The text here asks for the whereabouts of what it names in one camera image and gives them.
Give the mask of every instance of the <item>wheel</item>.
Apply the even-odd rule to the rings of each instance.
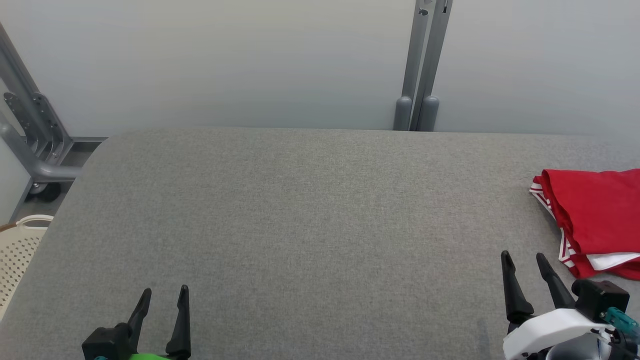
[[[49,183],[44,190],[35,194],[35,197],[44,202],[52,202],[60,196],[61,189],[62,187],[60,186],[60,183]]]

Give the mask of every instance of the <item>metal frame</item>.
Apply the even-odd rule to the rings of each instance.
[[[436,115],[440,101],[432,96],[433,83],[438,70],[444,35],[447,32],[449,15],[453,0],[436,0],[435,11],[432,15],[431,30],[427,49],[422,63],[420,80],[418,81],[418,92],[416,99],[422,99],[420,104],[416,104],[411,116],[409,130],[411,131],[433,131],[435,127]]]
[[[45,95],[38,90],[2,24],[0,78],[10,91],[4,94],[4,100],[22,126],[25,137],[18,134],[4,115],[0,115],[0,136],[34,183],[73,181],[80,175],[81,168],[60,166],[73,141]]]
[[[427,25],[429,24],[429,12],[425,9],[425,0],[416,0],[413,11],[413,24],[409,37],[409,50],[406,56],[406,68],[404,69],[404,83],[402,95],[396,101],[396,114],[394,117],[394,130],[408,130],[413,108],[413,96],[420,74],[420,59],[424,46]]]

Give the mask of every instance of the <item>white basket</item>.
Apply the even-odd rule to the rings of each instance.
[[[31,215],[15,224],[0,226],[0,321],[47,230],[26,225],[37,220],[51,222],[53,217]]]

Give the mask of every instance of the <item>gray table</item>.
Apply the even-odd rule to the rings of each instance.
[[[588,138],[283,129],[115,136],[71,188],[0,323],[2,359],[80,359],[154,291],[162,352],[181,284],[193,359],[500,359],[499,255],[552,309],[536,252],[559,233],[527,189],[543,168],[625,170]],[[640,286],[632,293],[640,317]]]

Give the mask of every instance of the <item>teal connector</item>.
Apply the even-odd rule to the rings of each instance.
[[[607,323],[615,326],[615,328],[625,334],[633,335],[640,338],[640,328],[638,322],[625,314],[617,307],[610,307],[607,312],[601,315],[602,319]]]

